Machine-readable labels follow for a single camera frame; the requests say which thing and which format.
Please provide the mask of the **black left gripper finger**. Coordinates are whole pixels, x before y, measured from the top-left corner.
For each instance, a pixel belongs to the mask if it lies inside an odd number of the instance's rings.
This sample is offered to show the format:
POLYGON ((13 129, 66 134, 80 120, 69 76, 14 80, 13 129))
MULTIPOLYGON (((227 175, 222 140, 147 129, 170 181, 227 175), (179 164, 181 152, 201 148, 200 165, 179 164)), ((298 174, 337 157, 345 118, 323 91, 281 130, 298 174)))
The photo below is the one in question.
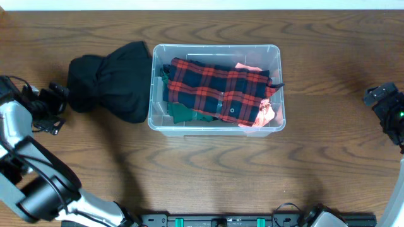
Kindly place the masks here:
POLYGON ((50 82, 49 88, 63 98, 67 98, 69 96, 69 90, 58 83, 50 82))
POLYGON ((58 116, 51 116, 46 119, 34 120, 33 126, 35 130, 33 132, 47 132, 52 135, 57 135, 66 119, 58 117, 58 116))

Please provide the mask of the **black shirt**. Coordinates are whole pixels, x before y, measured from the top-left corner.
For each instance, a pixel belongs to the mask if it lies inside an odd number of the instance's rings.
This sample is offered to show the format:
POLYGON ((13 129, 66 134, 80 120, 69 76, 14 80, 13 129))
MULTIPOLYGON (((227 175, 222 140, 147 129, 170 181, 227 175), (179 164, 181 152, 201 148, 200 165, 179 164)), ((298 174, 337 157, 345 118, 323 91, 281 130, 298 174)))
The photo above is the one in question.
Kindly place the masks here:
POLYGON ((79 113, 106 108, 125 122, 142 123, 148 115, 152 57, 142 41, 107 56, 83 55, 69 64, 68 103, 79 113))

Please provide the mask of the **dark green garment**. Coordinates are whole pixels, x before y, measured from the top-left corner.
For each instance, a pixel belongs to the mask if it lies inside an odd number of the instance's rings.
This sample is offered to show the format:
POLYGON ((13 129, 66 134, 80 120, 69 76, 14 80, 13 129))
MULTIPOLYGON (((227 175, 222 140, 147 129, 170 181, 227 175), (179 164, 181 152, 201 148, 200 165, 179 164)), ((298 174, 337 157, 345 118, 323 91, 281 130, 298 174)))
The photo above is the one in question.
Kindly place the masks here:
POLYGON ((164 69, 160 70, 160 77, 163 82, 163 101, 167 102, 167 111, 168 114, 173 117, 174 123, 178 124, 181 122, 189 122, 194 120, 200 120, 204 122, 212 122, 217 118, 212 117, 210 115, 205 115, 203 113, 199 113, 195 110, 187 108, 183 104, 180 103, 172 103, 168 99, 169 90, 168 90, 168 82, 169 82, 169 72, 164 69))

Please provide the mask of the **pink t-shirt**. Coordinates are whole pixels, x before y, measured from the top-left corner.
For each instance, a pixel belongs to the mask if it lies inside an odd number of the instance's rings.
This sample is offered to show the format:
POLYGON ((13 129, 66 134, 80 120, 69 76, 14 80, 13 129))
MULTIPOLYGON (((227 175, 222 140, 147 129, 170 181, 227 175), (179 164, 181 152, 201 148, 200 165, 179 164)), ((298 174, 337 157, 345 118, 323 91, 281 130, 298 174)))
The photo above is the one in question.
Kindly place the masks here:
MULTIPOLYGON (((238 62, 235 65, 235 67, 237 69, 248 69, 249 71, 262 71, 262 69, 259 67, 247 66, 247 65, 241 64, 240 62, 238 62)), ((274 118, 275 118, 275 112, 272 109, 270 100, 268 98, 263 99, 260 103, 259 112, 257 114, 257 117, 254 121, 254 124, 251 127, 264 127, 266 124, 268 124, 274 118)))

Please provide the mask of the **red navy plaid shirt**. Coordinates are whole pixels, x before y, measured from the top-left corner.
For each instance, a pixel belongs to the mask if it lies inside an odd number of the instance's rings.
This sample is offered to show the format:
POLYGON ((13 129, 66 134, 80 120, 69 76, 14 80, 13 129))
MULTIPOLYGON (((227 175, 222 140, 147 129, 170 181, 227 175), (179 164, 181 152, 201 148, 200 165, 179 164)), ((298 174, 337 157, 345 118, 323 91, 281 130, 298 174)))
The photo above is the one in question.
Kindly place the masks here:
POLYGON ((162 69, 169 72, 170 102, 240 127, 251 127, 261 101, 270 100, 284 86, 274 84, 268 70, 249 71, 177 57, 162 69))

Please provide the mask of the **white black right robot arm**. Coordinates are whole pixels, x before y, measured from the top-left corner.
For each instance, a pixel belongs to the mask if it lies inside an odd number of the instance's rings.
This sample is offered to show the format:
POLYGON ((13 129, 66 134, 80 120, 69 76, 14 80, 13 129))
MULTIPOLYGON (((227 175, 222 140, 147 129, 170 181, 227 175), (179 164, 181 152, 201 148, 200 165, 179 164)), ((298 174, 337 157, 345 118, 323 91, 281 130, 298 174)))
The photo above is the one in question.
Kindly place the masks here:
MULTIPOLYGON (((403 93, 390 82, 368 89, 363 101, 367 106, 372 107, 383 132, 393 144, 400 147, 400 153, 403 153, 403 93)), ((370 216, 344 218, 342 214, 319 204, 301 217, 298 225, 310 227, 403 226, 403 161, 400 161, 398 180, 380 221, 370 216)))

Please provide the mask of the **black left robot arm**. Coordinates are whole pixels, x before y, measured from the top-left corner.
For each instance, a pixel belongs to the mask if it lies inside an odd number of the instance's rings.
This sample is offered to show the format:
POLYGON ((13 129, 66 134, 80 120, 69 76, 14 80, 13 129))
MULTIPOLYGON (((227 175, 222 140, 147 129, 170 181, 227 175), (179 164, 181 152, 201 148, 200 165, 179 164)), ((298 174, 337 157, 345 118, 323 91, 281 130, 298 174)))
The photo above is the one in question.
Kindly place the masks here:
POLYGON ((1 76, 1 201, 29 223, 58 220, 62 226, 141 226, 116 202, 85 191, 76 174, 35 140, 57 135, 65 123, 69 91, 50 83, 38 90, 25 80, 1 76))

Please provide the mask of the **clear plastic storage container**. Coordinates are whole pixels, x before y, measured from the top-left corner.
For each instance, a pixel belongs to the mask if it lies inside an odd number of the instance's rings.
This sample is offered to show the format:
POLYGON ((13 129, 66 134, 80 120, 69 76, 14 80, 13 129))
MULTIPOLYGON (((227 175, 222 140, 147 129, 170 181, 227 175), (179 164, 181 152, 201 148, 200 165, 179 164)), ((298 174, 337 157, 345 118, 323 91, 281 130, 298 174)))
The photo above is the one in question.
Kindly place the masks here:
POLYGON ((276 45, 191 45, 159 44, 153 50, 151 69, 150 104, 148 125, 165 136, 251 136, 266 137, 273 132, 282 131, 286 126, 283 89, 270 98, 275 118, 262 127, 239 127, 237 124, 214 120, 205 122, 192 120, 176 124, 168 112, 168 104, 163 100, 165 86, 160 76, 164 65, 173 58, 199 61, 234 67, 241 63, 246 66, 268 70, 274 84, 283 82, 280 49, 276 45))

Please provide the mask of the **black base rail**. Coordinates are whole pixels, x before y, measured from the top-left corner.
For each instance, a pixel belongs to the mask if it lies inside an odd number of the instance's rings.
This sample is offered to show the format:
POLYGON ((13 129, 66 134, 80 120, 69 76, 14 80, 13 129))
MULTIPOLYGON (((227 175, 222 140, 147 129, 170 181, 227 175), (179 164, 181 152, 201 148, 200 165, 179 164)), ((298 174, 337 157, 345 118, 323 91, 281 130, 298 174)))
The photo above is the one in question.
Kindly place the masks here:
MULTIPOLYGON (((302 219, 302 214, 278 212, 269 216, 172 216, 165 214, 148 214, 142 215, 143 221, 141 226, 148 227, 214 227, 214 226, 227 226, 227 227, 241 227, 241 226, 298 226, 299 221, 302 219)), ((373 214, 344 214, 343 219, 349 227, 373 227, 376 226, 376 216, 373 214)), ((61 227, 79 227, 82 224, 74 223, 72 221, 62 221, 61 227)))

